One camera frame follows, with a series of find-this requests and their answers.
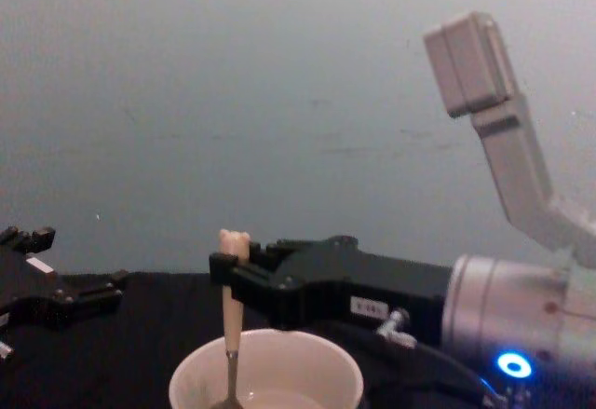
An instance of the spoon handle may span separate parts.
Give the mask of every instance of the spoon handle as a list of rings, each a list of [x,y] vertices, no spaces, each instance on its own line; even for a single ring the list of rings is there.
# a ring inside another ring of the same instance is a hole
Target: spoon handle
[[[236,397],[236,382],[238,373],[238,352],[226,351],[227,356],[227,395],[228,399]]]
[[[237,255],[241,264],[249,261],[251,236],[246,232],[220,231],[220,252]],[[242,316],[244,306],[232,297],[232,289],[223,287],[223,335],[225,349],[228,352],[238,352],[240,334],[242,333]]]

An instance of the sticker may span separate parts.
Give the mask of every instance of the sticker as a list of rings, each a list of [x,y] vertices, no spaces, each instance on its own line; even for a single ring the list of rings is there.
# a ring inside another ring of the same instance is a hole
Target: sticker
[[[5,313],[0,316],[0,327],[4,327],[8,324],[8,318],[10,318],[10,313]]]
[[[39,260],[36,257],[31,257],[27,259],[27,263],[31,266],[35,266],[44,274],[49,274],[50,272],[54,272],[54,269],[51,266],[46,265],[44,262]]]
[[[385,302],[354,295],[350,298],[350,311],[352,311],[352,314],[378,320],[387,320],[389,318],[389,305]]]

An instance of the metal bracket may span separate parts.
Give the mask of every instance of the metal bracket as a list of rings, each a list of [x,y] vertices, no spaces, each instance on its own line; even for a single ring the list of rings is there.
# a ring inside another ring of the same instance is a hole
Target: metal bracket
[[[580,265],[596,268],[596,223],[553,191],[493,18],[467,14],[429,32],[425,44],[447,113],[471,116],[509,222],[552,251],[571,247]]]

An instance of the cup rim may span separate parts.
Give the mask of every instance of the cup rim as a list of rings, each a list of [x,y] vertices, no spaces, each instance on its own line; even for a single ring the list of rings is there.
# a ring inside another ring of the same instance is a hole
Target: cup rim
[[[331,348],[335,352],[339,353],[339,355],[348,363],[348,365],[350,366],[350,369],[352,370],[352,372],[355,375],[355,378],[356,378],[356,386],[355,386],[355,392],[354,392],[355,407],[359,404],[360,400],[362,399],[362,394],[364,392],[364,378],[362,377],[362,371],[360,370],[360,368],[359,368],[358,364],[356,363],[356,361],[354,360],[354,358],[352,358],[352,355],[350,355],[347,351],[345,351],[343,348],[339,347],[337,344],[333,343],[329,339],[326,339],[322,336],[318,336],[316,334],[311,334],[311,333],[306,333],[306,332],[301,332],[301,331],[285,332],[285,331],[275,330],[273,328],[260,328],[257,330],[246,330],[246,331],[242,332],[242,336],[250,337],[250,336],[254,336],[254,335],[273,334],[273,333],[289,334],[292,336],[308,338],[310,340],[319,342],[320,344],[323,344],[323,345]],[[183,359],[183,361],[180,364],[178,364],[178,367],[176,367],[176,370],[174,371],[174,374],[172,375],[171,380],[169,381],[169,389],[168,389],[169,395],[168,396],[169,396],[169,404],[172,408],[179,407],[178,400],[176,398],[176,395],[174,394],[174,387],[175,387],[175,384],[177,383],[177,381],[180,379],[180,375],[183,372],[185,366],[189,362],[191,362],[195,356],[200,355],[201,352],[203,352],[204,350],[212,348],[212,346],[214,344],[222,343],[223,340],[224,340],[224,337],[222,336],[222,337],[213,339],[212,341],[209,341],[207,344],[192,351],[188,356],[186,356],[186,358]]]

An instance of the screw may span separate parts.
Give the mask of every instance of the screw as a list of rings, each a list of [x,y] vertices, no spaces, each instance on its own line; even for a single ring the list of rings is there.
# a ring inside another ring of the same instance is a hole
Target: screw
[[[538,350],[536,353],[536,356],[538,357],[539,360],[544,361],[544,362],[550,362],[550,360],[552,359],[550,352],[548,352],[546,350]]]
[[[559,310],[559,306],[556,303],[554,303],[554,302],[547,302],[544,305],[544,310],[548,314],[556,313]]]

